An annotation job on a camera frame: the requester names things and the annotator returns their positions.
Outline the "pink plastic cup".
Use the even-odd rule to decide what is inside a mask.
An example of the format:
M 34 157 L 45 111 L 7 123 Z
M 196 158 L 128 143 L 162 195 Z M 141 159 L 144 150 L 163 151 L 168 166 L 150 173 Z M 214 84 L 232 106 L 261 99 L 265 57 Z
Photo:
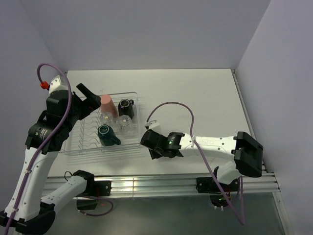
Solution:
M 109 112 L 113 115 L 114 118 L 117 118 L 119 116 L 118 110 L 111 96 L 108 94 L 104 94 L 101 95 L 100 97 L 101 97 L 101 106 L 100 106 L 101 112 L 102 113 Z

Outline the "clear glass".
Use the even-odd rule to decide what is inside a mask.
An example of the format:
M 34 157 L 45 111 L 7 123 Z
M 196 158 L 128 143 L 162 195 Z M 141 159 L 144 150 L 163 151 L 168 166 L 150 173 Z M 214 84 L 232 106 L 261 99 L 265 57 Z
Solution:
M 108 125 L 114 131 L 116 130 L 116 119 L 114 118 L 113 114 L 110 112 L 104 112 L 100 115 L 100 123 L 102 125 Z
M 119 132 L 122 135 L 130 135 L 134 130 L 132 119 L 128 115 L 122 115 L 118 119 Z

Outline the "black ceramic mug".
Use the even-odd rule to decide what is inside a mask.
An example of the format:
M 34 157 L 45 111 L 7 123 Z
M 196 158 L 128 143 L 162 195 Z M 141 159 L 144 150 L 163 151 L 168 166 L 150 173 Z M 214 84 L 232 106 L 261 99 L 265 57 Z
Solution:
M 134 117 L 134 110 L 133 110 L 134 101 L 132 99 L 122 99 L 118 104 L 118 113 L 119 116 L 126 115 L 130 119 Z

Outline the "teal ceramic mug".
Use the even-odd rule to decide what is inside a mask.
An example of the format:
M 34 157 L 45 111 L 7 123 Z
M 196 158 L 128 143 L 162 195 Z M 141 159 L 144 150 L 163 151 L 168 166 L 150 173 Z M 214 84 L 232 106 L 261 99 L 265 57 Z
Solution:
M 97 131 L 102 146 L 121 145 L 121 140 L 115 135 L 113 129 L 108 125 L 101 125 Z

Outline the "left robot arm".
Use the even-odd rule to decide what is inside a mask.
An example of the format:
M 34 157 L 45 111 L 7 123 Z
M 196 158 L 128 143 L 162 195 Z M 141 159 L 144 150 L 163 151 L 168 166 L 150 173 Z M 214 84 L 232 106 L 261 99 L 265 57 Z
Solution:
M 46 110 L 37 123 L 30 127 L 17 187 L 8 206 L 0 212 L 0 224 L 6 230 L 15 228 L 24 235 L 43 235 L 69 201 L 78 195 L 94 193 L 94 175 L 78 170 L 69 182 L 48 196 L 42 196 L 51 166 L 75 123 L 89 116 L 101 104 L 100 96 L 82 83 L 77 89 L 85 100 L 68 90 L 57 89 L 47 98 Z

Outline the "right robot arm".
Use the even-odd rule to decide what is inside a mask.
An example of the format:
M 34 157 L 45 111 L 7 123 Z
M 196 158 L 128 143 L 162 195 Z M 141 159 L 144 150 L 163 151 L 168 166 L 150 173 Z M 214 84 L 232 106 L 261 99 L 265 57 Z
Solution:
M 147 130 L 140 144 L 149 149 L 151 158 L 201 156 L 218 158 L 225 164 L 213 170 L 212 187 L 224 190 L 235 179 L 246 176 L 262 176 L 263 146 L 246 132 L 238 132 L 230 137 L 199 137 L 186 133 L 172 132 L 163 136 L 153 130 Z

